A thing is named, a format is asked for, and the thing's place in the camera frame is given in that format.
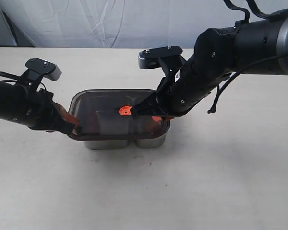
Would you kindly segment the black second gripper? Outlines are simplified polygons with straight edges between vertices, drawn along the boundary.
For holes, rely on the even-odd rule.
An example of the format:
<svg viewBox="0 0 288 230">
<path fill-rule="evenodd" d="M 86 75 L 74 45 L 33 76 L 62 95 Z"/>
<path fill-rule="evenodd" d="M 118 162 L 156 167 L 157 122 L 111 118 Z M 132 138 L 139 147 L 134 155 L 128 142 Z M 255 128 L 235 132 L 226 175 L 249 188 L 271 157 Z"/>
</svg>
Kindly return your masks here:
<svg viewBox="0 0 288 230">
<path fill-rule="evenodd" d="M 82 130 L 79 119 L 69 114 L 65 108 L 53 101 L 53 93 L 36 91 L 29 97 L 26 126 L 31 130 L 61 132 L 70 135 Z"/>
</svg>

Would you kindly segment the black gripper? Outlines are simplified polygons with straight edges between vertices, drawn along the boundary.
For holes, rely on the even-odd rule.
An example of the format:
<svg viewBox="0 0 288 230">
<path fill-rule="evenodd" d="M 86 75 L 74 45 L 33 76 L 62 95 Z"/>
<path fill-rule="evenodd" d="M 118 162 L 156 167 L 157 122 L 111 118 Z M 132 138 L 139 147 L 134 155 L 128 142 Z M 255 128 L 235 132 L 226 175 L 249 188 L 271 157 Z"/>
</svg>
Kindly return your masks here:
<svg viewBox="0 0 288 230">
<path fill-rule="evenodd" d="M 131 109 L 133 118 L 152 116 L 155 122 L 169 121 L 186 115 L 221 82 L 230 72 L 216 68 L 199 73 L 195 58 L 191 56 L 175 74 L 171 82 L 160 84 L 158 89 Z"/>
</svg>

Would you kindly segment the black second robot arm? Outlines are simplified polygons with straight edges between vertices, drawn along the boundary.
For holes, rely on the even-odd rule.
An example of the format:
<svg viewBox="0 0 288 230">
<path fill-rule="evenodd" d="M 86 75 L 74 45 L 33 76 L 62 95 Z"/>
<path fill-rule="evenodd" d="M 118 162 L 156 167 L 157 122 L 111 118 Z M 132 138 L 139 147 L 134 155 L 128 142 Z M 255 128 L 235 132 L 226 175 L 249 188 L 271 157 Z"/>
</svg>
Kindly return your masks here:
<svg viewBox="0 0 288 230">
<path fill-rule="evenodd" d="M 82 130 L 79 120 L 53 101 L 53 96 L 45 89 L 30 92 L 25 85 L 0 80 L 0 119 L 31 130 L 78 135 Z"/>
</svg>

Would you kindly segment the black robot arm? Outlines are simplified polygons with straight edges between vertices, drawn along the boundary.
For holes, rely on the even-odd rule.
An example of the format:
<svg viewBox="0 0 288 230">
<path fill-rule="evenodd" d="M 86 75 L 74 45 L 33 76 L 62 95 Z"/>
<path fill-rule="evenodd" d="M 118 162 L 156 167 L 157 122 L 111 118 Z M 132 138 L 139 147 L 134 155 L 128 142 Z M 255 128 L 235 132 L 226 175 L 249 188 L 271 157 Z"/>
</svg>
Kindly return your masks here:
<svg viewBox="0 0 288 230">
<path fill-rule="evenodd" d="M 262 20 L 199 35 L 189 59 L 178 46 L 139 53 L 141 69 L 161 68 L 156 91 L 131 109 L 133 117 L 181 117 L 212 90 L 221 94 L 240 74 L 288 75 L 288 18 Z"/>
</svg>

